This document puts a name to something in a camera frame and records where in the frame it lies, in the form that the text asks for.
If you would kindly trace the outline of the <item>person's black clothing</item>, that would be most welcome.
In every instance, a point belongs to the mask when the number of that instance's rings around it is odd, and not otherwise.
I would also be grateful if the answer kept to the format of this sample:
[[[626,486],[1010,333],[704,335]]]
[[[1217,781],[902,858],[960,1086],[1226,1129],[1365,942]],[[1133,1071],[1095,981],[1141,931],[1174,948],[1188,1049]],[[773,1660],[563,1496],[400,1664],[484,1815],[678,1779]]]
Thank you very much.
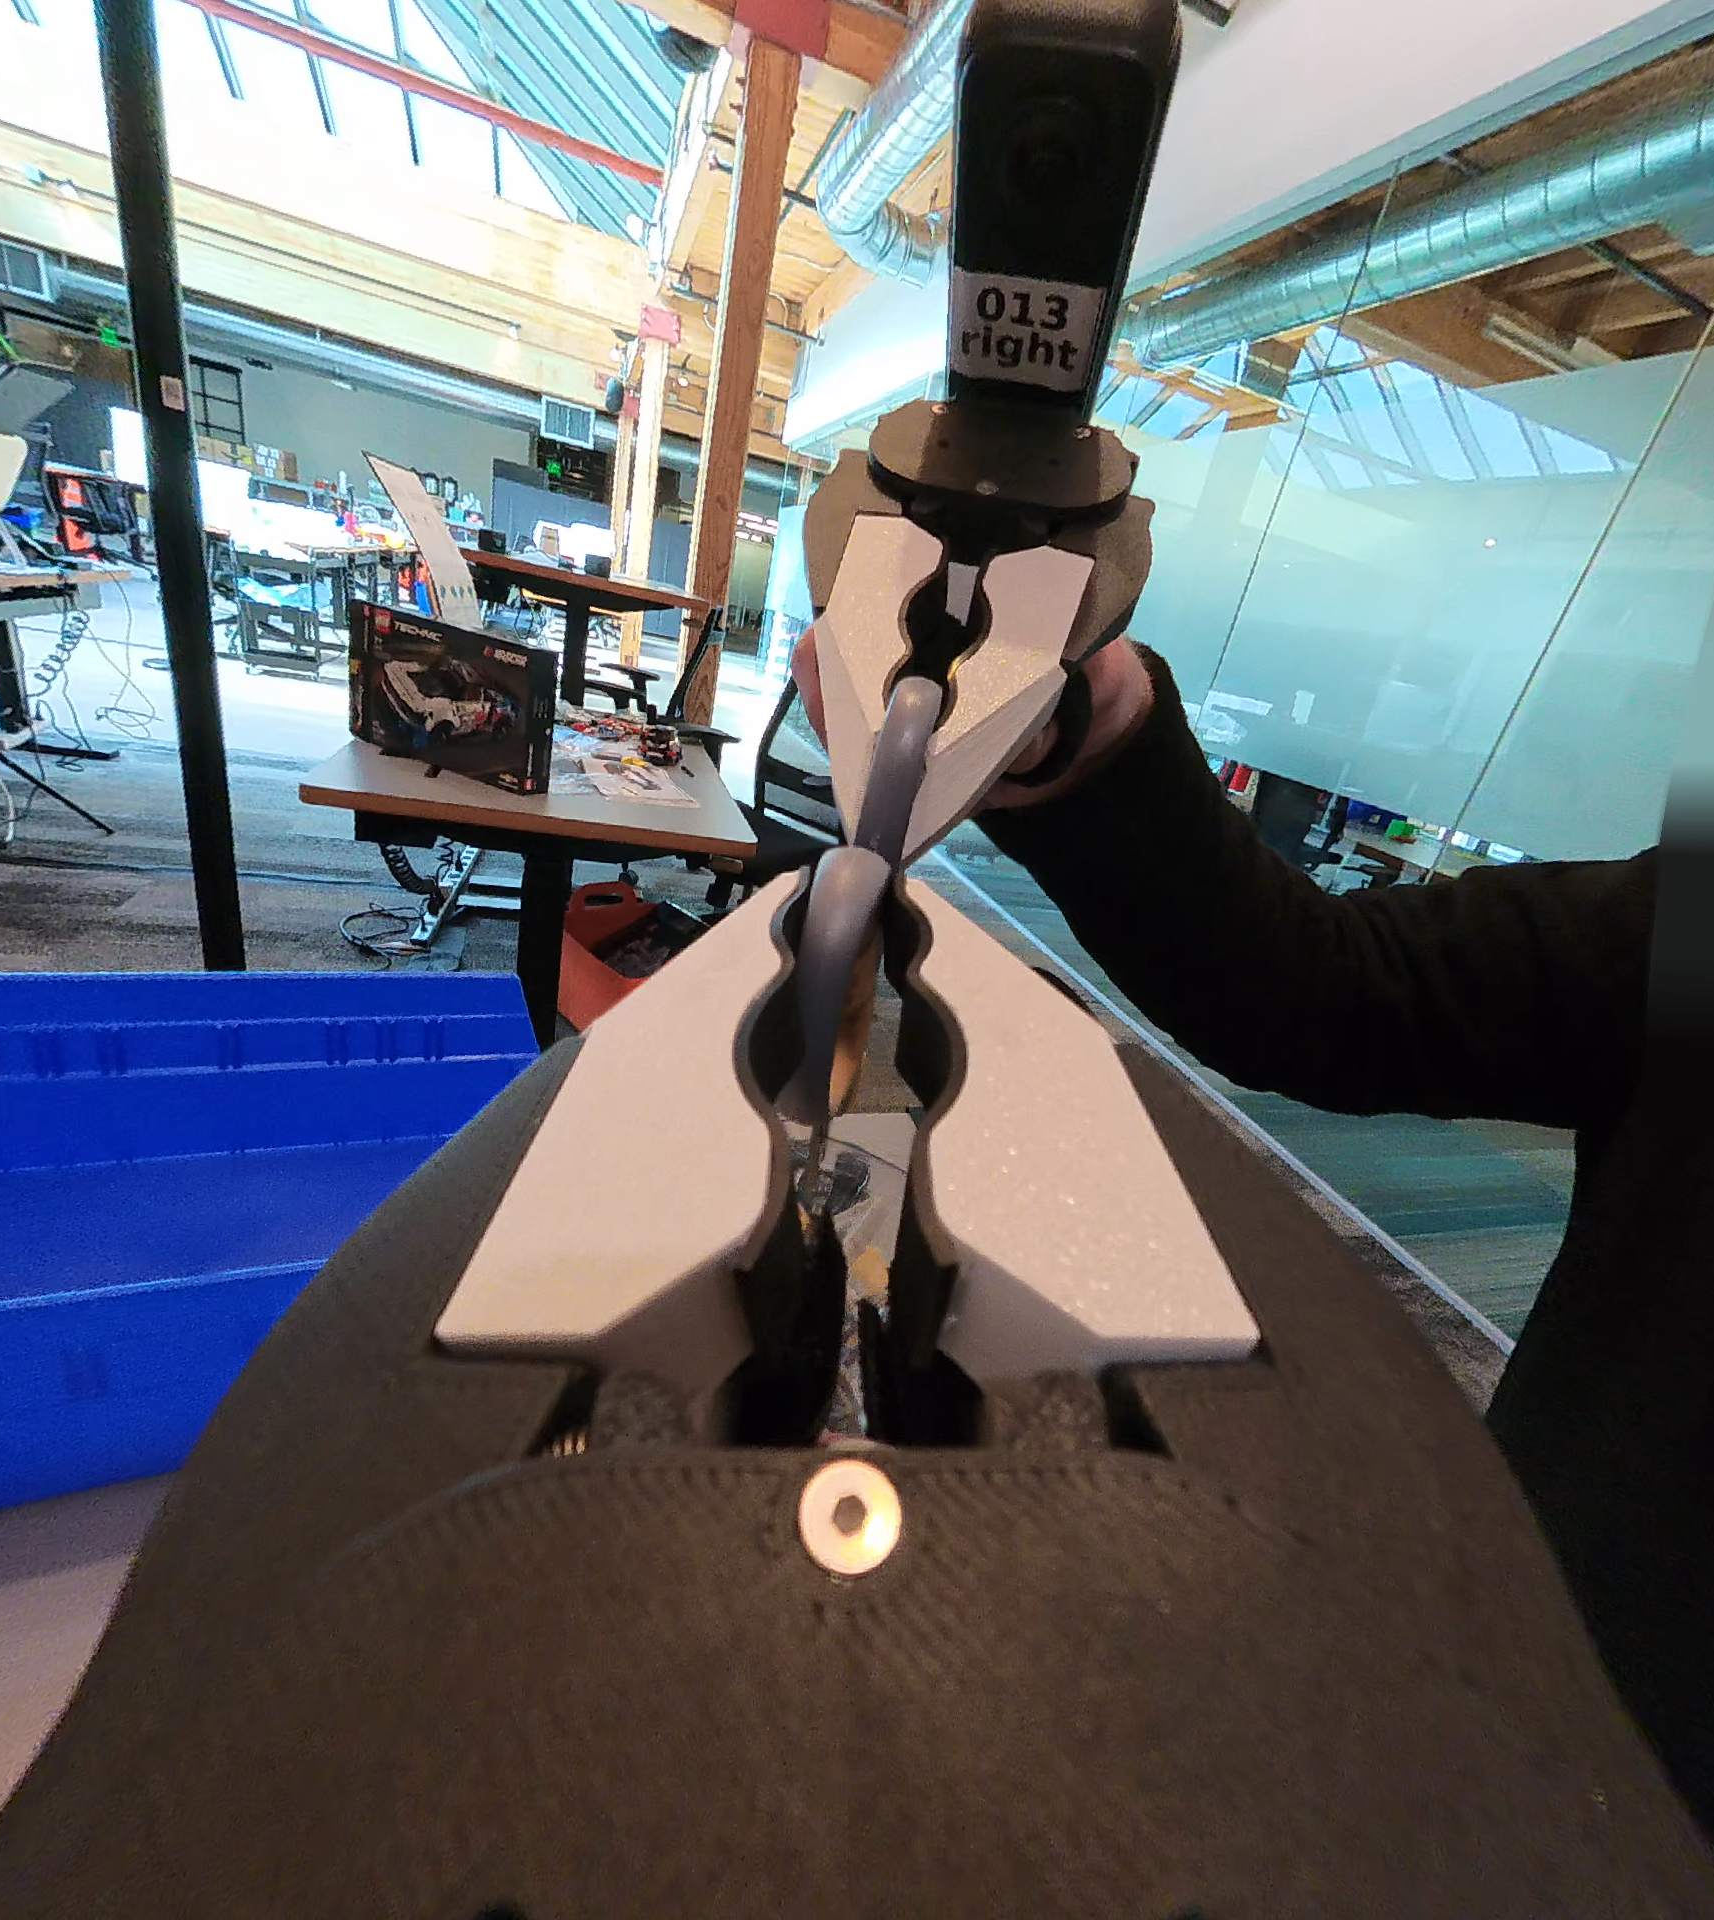
[[[1714,1009],[1646,985],[1659,862],[1476,872],[1568,1230],[1488,1425],[1630,1715],[1714,1841]]]

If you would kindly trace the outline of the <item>blue storage bin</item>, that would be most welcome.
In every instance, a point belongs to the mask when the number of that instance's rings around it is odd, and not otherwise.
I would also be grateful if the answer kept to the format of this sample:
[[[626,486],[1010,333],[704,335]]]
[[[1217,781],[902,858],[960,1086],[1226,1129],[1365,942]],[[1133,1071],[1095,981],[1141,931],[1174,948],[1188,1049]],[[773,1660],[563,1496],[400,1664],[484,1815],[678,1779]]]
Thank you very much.
[[[0,973],[0,1508],[184,1463],[532,1058],[509,973]]]

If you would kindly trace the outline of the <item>wooden side table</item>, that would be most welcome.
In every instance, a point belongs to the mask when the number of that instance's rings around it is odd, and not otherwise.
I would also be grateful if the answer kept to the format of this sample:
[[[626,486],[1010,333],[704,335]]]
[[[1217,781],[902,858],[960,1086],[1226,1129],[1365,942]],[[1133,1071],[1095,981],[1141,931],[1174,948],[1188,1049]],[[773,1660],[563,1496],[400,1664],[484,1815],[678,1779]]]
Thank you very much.
[[[535,1041],[549,1046],[565,954],[565,904],[576,863],[624,866],[626,858],[694,857],[744,863],[756,835],[729,798],[710,756],[694,756],[677,776],[690,807],[607,801],[602,796],[514,796],[459,774],[385,756],[349,742],[304,774],[299,798],[345,807],[356,835],[380,846],[434,846],[438,837],[469,848],[515,854],[526,863],[519,910],[519,981]]]

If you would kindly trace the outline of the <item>black vertical pole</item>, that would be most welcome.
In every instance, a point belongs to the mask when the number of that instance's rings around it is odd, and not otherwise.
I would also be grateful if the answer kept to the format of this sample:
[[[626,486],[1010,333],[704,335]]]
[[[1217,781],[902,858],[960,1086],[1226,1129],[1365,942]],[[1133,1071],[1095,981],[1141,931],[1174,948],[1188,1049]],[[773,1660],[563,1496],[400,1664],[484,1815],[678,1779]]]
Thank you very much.
[[[137,400],[147,425],[149,497],[166,651],[191,832],[198,937],[213,973],[246,970],[236,838],[226,784],[219,667],[209,614],[192,401],[181,321],[174,171],[151,2],[96,2],[118,192]]]

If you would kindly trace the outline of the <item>grey curved plastic piece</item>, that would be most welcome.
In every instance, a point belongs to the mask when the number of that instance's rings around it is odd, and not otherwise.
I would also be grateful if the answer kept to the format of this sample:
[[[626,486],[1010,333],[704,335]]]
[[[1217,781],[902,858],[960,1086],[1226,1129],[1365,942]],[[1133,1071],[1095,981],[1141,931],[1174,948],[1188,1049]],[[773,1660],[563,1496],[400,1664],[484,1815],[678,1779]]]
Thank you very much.
[[[816,868],[795,948],[800,1066],[784,1107],[820,1136],[869,1052],[886,897],[908,848],[941,701],[941,685],[924,676],[896,685],[855,846],[824,854]]]

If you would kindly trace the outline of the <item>orange bag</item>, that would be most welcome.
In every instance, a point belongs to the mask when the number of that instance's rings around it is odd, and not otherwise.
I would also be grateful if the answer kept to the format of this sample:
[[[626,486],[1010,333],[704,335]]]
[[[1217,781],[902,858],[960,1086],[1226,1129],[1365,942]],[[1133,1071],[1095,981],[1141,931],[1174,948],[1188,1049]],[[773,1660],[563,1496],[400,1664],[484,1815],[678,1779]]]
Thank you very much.
[[[560,1018],[587,1030],[704,933],[690,911],[626,881],[582,886],[565,911]]]

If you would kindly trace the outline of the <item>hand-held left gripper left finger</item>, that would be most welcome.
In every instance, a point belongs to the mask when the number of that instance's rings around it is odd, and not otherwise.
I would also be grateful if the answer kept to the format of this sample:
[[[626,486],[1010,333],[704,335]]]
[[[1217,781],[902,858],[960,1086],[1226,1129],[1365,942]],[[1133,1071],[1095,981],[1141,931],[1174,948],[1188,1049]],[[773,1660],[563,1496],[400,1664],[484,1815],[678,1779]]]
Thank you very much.
[[[793,1344],[808,1254],[750,1029],[795,966],[784,924],[805,889],[771,883],[587,1030],[444,1308],[446,1350],[690,1400]]]

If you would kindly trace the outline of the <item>person's right hand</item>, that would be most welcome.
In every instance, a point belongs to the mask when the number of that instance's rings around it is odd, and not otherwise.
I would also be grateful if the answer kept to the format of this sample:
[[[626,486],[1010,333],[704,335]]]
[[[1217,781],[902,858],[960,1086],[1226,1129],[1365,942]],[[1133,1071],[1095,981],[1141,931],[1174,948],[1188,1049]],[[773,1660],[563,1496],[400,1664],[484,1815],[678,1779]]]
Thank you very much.
[[[1065,801],[1121,755],[1154,707],[1150,667],[1132,638],[1087,654],[1058,705],[987,791],[977,817]]]

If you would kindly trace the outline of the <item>person's right forearm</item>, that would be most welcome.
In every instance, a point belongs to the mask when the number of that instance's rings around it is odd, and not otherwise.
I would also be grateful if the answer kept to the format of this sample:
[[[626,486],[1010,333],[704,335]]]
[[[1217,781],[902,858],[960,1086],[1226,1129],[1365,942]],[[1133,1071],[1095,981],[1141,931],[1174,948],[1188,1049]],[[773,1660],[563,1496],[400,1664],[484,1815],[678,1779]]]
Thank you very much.
[[[1643,1066],[1659,854],[1332,897],[1224,796],[1171,667],[1065,801],[981,823],[1121,993],[1209,1071],[1330,1114],[1577,1133],[1577,1182]]]

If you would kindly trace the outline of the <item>wooden post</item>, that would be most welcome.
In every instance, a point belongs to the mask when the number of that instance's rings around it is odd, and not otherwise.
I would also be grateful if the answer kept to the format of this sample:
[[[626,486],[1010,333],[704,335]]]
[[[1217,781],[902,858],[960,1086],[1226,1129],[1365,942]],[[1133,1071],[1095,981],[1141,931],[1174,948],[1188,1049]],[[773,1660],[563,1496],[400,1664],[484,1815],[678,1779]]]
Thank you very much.
[[[696,662],[705,618],[728,603],[800,69],[827,51],[829,2],[738,5],[735,22],[746,56],[744,98],[688,557],[688,594],[700,610],[686,636],[686,665]]]

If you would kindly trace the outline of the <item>silver air duct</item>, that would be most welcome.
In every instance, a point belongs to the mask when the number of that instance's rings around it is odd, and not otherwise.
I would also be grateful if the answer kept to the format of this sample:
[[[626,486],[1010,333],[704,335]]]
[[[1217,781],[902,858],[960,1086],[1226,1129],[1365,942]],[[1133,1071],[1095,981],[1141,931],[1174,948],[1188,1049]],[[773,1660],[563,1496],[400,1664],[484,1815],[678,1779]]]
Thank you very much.
[[[1141,368],[1166,373],[1226,345],[1595,243],[1705,198],[1714,198],[1714,83],[1403,205],[1374,227],[1326,234],[1292,260],[1166,298],[1126,320],[1118,340]]]

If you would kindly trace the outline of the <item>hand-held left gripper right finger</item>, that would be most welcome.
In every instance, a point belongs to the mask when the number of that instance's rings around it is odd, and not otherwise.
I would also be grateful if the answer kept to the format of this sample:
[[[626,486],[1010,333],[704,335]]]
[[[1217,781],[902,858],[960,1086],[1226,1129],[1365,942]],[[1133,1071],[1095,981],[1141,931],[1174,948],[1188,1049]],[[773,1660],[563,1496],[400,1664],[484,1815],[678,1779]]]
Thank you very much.
[[[919,1141],[902,1337],[977,1383],[1244,1361],[1257,1323],[1104,1029],[1013,956],[923,956],[946,1091]]]

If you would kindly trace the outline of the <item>black printed box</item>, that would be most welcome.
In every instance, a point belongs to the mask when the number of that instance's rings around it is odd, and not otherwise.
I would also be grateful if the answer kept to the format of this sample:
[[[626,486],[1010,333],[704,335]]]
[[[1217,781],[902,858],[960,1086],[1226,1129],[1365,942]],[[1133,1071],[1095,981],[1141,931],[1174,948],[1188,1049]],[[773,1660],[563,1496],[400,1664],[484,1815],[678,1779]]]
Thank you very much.
[[[349,603],[356,739],[515,796],[543,796],[560,657],[365,599]]]

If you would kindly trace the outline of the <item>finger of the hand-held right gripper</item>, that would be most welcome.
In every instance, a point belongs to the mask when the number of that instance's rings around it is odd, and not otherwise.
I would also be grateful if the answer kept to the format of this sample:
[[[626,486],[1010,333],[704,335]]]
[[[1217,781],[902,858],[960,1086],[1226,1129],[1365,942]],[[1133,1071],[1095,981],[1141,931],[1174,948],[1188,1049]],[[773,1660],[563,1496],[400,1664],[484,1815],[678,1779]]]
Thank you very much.
[[[902,636],[902,609],[941,563],[941,542],[913,521],[862,516],[851,526],[829,606],[816,623],[823,739],[850,837],[858,830],[892,676],[913,651]]]
[[[915,802],[915,858],[975,812],[1056,707],[1092,571],[1092,557],[1053,544],[987,565],[987,638],[951,673],[954,702],[930,742]]]

